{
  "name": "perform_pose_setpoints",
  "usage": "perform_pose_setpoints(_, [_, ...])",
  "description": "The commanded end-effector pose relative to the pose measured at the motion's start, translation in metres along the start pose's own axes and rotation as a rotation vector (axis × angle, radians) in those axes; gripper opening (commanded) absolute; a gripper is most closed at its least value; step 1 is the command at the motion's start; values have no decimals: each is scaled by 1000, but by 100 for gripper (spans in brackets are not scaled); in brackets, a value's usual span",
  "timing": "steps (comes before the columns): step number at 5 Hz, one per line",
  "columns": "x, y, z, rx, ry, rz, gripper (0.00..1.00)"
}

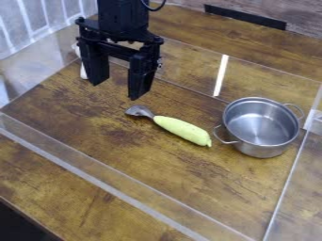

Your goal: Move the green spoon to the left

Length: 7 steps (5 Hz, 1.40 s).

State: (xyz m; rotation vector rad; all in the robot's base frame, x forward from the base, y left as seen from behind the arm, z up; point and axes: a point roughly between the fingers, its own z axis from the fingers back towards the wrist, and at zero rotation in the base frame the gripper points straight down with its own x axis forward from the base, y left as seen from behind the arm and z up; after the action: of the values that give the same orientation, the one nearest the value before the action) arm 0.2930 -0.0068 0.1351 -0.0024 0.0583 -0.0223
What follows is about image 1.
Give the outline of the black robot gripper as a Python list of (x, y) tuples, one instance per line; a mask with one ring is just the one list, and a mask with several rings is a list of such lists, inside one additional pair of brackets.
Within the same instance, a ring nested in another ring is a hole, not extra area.
[(78, 17), (76, 45), (93, 86), (109, 78), (108, 56), (129, 60), (128, 97), (135, 101), (152, 86), (163, 38), (148, 30), (149, 0), (96, 0), (97, 19)]

